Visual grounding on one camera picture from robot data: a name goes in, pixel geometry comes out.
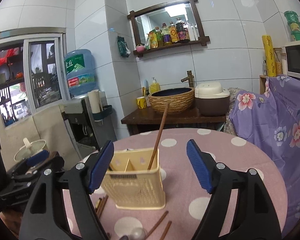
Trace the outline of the black patterned chopstick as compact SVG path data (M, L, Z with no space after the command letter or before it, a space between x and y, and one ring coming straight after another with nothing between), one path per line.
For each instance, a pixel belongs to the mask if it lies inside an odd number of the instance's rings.
M99 206L101 205L103 201L103 198L99 198L98 201L96 202L96 205L95 205L95 212L97 212Z

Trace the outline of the dark wooden chopstick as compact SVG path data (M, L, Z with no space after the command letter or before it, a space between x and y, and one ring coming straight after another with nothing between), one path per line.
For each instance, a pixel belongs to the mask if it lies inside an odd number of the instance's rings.
M97 217L100 217L100 215L101 215L101 213L102 213L102 211L103 211L105 200L106 200L105 197L99 198L99 200L98 200L98 202L97 202L97 204L96 204L96 209L95 209L95 211L96 211Z
M101 218L102 213L103 213L104 208L105 208L105 205L107 203L107 200L108 200L108 195L106 195L105 197L103 197L103 201L102 201L101 205L99 206L99 208L97 210L96 214L97 214L98 218Z

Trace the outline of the pink polka dot tablecloth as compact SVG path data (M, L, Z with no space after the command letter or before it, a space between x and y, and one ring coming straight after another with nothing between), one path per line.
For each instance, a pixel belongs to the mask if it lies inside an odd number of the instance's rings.
M233 135L209 129L166 129L161 136L159 158L166 206L162 210L132 211L116 208L109 199L101 216L101 223L112 239L128 235L134 228L147 232L167 210L168 215L150 235L159 239L168 223L172 225L165 239L191 239L200 224L210 195L200 187L186 155L186 144L193 139L199 148L211 154L217 162L229 168L258 171L271 196L280 225L287 216L287 192L283 178L274 162L257 146Z

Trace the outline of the white paper cup stack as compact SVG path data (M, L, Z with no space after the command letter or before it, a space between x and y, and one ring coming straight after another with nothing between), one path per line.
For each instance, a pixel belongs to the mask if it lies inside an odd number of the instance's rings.
M95 89L88 92L88 98L89 98L92 113L93 114L100 113L103 110L103 108L100 100L99 90Z

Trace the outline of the purple floral cloth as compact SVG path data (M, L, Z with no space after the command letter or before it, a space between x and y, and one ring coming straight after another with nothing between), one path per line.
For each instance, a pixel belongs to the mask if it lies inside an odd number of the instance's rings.
M285 181L287 235L300 219L300 80L281 75L267 79L263 94L240 90L229 118L236 134L266 153Z

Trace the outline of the dark wooden counter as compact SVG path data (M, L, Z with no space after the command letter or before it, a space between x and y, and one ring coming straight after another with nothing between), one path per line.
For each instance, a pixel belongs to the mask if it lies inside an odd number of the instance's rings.
M125 116L121 124L127 125L130 135L159 129L162 114L152 108L137 109ZM198 108L192 107L177 114L168 114L164 129L168 128L208 128L217 130L217 126L225 123L226 115L203 116Z

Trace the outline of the brown white rice cooker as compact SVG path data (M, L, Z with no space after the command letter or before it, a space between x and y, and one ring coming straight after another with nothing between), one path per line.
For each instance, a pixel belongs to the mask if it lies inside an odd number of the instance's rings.
M230 92L220 82L200 83L194 91L196 107L203 116L226 115L230 106Z

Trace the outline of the yellow soap bottle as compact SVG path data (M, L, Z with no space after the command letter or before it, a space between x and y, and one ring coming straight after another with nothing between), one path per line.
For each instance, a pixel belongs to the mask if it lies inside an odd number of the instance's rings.
M149 87L149 92L150 92L151 94L153 94L153 93L156 93L156 92L158 92L158 91L160 91L160 85L159 85L159 83L156 81L155 77L152 77L152 83L151 83L151 85L150 85L150 87Z

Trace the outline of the green hanging packet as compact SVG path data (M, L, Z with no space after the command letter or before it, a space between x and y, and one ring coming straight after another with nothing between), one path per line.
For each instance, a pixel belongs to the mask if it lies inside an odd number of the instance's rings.
M117 45L119 48L120 56L124 57L124 58L129 58L131 52L127 46L127 43L126 43L124 37L121 37L121 36L117 37Z

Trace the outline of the woven basin sink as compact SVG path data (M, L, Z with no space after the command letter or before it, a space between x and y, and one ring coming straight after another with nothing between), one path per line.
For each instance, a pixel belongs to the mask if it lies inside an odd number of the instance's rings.
M194 88L172 88L152 93L148 96L151 108L157 113L163 113L169 104L168 114L177 114L192 107Z

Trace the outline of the yellow roll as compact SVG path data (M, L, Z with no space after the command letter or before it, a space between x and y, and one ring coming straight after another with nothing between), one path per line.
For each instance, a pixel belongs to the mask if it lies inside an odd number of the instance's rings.
M262 42L266 56L267 74L269 77L276 77L276 61L271 37L269 35L262 35Z

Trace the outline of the yellow oil bottle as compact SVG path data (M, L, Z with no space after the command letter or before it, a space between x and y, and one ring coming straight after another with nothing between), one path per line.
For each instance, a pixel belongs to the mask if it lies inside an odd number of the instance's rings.
M173 24L173 22L170 22L169 31L170 31L170 37L172 43L177 43L179 41L179 37L178 37L177 29Z

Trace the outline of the green instant noodle cups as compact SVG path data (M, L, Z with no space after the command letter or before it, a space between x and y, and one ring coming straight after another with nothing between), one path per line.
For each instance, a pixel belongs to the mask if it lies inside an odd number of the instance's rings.
M293 41L300 41L300 21L296 12L285 11L284 16L290 29L290 34Z

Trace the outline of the dark soy sauce bottle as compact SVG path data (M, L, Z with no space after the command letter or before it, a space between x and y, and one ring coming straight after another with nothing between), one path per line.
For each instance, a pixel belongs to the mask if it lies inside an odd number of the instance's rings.
M180 18L177 18L177 21L175 23L175 28L176 28L177 35L179 38L179 42L189 42L190 41L189 33L185 27L185 23L183 20L181 20Z

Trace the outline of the window with frame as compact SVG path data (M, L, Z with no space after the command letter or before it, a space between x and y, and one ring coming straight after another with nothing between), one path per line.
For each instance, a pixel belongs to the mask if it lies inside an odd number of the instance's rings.
M0 32L0 116L5 127L70 99L65 52L64 28Z

